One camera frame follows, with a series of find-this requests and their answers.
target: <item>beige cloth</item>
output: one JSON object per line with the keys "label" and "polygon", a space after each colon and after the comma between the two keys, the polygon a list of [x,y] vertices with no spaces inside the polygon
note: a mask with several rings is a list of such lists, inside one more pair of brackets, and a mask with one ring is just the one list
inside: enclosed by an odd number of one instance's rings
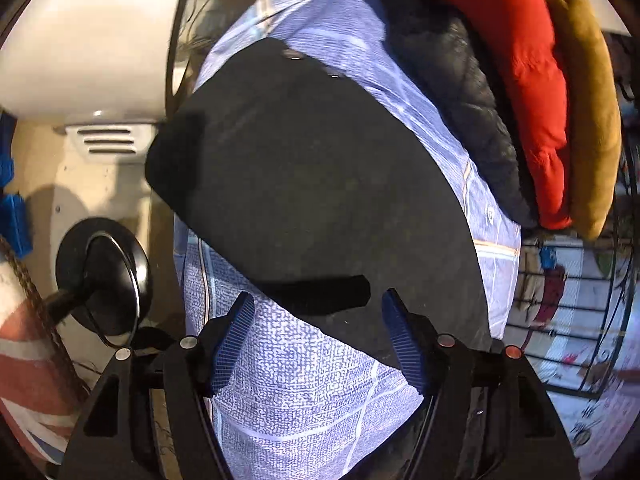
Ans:
{"label": "beige cloth", "polygon": [[537,247],[523,247],[520,250],[519,272],[532,272],[533,274],[518,274],[516,292],[512,308],[525,312],[532,307],[539,308],[542,295],[545,291],[545,277],[540,265],[540,253]]}

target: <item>white vent cover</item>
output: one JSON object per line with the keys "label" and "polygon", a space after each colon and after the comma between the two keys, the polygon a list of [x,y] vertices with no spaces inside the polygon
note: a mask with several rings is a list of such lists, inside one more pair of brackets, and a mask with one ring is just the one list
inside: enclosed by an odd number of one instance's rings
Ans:
{"label": "white vent cover", "polygon": [[88,162],[141,164],[158,129],[154,124],[88,124],[65,130]]}

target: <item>mustard yellow cushion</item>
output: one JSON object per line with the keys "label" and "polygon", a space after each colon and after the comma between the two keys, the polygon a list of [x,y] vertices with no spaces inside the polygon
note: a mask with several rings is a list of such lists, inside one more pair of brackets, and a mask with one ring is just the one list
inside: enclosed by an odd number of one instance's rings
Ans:
{"label": "mustard yellow cushion", "polygon": [[597,238],[611,208],[622,134],[609,50],[589,0],[546,0],[566,67],[571,145],[570,214]]}

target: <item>light blue cloth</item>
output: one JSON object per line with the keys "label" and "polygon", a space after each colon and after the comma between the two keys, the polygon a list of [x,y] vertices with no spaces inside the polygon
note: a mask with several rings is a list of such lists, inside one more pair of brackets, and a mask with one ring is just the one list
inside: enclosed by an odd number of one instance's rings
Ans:
{"label": "light blue cloth", "polygon": [[[436,108],[386,53],[384,29],[378,0],[258,0],[213,47],[197,86],[267,35],[362,85],[417,135],[454,189],[476,241],[492,334],[501,335],[518,270],[519,227],[500,211]],[[236,479],[340,478],[418,407],[422,397],[398,370],[291,316],[179,221],[174,237],[188,333],[228,312],[242,290],[255,297],[254,327],[212,406]]]}

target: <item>black cloth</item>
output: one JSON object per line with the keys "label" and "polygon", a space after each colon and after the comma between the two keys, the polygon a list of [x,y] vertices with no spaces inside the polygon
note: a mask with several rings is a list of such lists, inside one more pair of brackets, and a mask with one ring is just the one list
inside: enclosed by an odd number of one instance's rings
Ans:
{"label": "black cloth", "polygon": [[384,364],[390,287],[488,348],[475,247],[430,154],[356,82],[286,49],[247,47],[187,99],[149,150],[153,190],[294,316]]}
{"label": "black cloth", "polygon": [[533,180],[513,111],[479,36],[461,12],[440,0],[380,1],[391,54],[438,107],[504,213],[523,227],[535,227]]}

